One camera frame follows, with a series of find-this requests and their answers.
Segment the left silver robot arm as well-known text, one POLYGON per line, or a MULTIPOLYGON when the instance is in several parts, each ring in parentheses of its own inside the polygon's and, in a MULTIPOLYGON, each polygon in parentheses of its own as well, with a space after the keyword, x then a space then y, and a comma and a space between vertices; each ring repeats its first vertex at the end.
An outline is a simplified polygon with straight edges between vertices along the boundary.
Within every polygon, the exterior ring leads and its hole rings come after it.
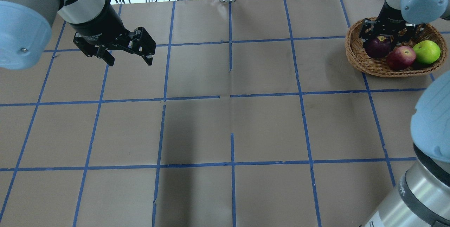
POLYGON ((127 30, 111 0, 0 0, 0 60, 8 70, 37 64, 52 36, 56 15, 75 30, 74 44, 87 57, 113 66, 111 50, 136 54, 152 65, 156 42, 138 27, 127 30))

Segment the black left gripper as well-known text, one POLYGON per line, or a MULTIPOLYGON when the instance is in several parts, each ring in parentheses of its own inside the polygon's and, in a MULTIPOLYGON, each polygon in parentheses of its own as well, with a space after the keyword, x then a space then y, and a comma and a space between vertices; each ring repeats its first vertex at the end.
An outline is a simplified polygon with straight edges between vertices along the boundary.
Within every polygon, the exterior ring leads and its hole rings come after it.
POLYGON ((74 44, 85 56, 104 60, 110 67, 115 59, 110 50, 122 50, 142 57, 146 65, 153 64, 156 42, 144 27, 128 30, 111 4, 106 4, 94 19, 74 24, 74 44))

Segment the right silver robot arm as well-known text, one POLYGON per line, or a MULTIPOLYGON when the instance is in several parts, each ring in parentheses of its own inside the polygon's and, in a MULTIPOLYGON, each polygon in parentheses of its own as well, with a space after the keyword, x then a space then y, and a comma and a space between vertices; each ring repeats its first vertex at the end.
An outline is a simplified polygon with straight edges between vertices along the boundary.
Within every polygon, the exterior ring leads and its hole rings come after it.
MULTIPOLYGON (((363 46, 392 36, 392 47, 409 41, 417 26, 449 19, 449 0, 384 0, 375 21, 364 19, 363 46)), ((415 163, 376 207, 364 227, 449 226, 449 73, 421 95, 410 123, 415 163)))

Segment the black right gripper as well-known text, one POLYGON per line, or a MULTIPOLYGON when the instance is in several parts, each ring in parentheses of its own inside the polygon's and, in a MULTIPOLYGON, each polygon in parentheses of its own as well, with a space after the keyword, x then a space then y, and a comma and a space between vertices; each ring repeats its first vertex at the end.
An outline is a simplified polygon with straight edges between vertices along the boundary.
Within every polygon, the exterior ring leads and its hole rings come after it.
POLYGON ((416 38, 425 26, 426 23, 408 23, 404 20, 400 10, 394 9, 384 2, 376 19, 363 19, 359 38, 368 42, 377 36, 387 36, 392 38, 392 44, 408 43, 412 38, 416 38))

